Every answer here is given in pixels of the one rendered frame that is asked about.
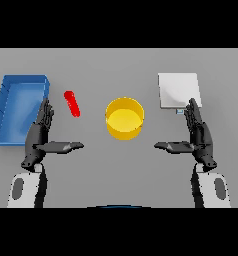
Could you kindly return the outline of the blue tray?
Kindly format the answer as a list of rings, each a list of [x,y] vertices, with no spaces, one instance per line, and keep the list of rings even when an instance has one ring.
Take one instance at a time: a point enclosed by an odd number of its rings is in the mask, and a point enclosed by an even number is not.
[[[46,75],[4,75],[0,88],[0,146],[24,146],[40,105],[49,95]]]

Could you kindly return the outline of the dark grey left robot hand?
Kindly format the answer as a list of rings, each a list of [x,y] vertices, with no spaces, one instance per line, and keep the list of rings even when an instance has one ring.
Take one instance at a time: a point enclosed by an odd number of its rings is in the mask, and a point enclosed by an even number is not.
[[[84,147],[81,142],[48,141],[53,115],[49,100],[44,98],[25,140],[25,158],[21,167],[29,172],[34,172],[34,166],[41,163],[47,153],[68,154]]]

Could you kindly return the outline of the yellow bowl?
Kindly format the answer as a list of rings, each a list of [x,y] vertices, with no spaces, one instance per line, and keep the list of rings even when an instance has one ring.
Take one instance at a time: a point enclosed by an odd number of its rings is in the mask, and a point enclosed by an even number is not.
[[[108,104],[105,111],[107,130],[117,140],[131,140],[137,137],[144,119],[144,108],[133,98],[117,98]]]

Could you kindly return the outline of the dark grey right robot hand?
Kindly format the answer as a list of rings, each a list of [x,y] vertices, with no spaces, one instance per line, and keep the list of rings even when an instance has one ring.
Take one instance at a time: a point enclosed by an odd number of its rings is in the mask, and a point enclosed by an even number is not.
[[[205,172],[217,167],[213,158],[213,139],[208,125],[202,120],[197,102],[189,100],[184,110],[190,140],[181,142],[157,142],[156,149],[165,150],[170,154],[191,153],[197,163],[203,165]]]

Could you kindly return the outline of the pale square measuring scale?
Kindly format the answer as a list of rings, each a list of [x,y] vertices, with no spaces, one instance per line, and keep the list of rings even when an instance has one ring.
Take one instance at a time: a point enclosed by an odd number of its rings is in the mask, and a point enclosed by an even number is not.
[[[159,73],[158,86],[161,109],[183,111],[191,98],[202,107],[196,73]]]

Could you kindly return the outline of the red beaker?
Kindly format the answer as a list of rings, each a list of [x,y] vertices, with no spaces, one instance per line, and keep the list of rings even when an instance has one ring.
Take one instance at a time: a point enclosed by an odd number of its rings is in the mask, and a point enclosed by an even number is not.
[[[73,117],[79,117],[80,109],[79,109],[78,103],[75,98],[75,93],[71,90],[67,90],[64,92],[64,98],[65,98],[67,105],[70,109],[71,115]]]

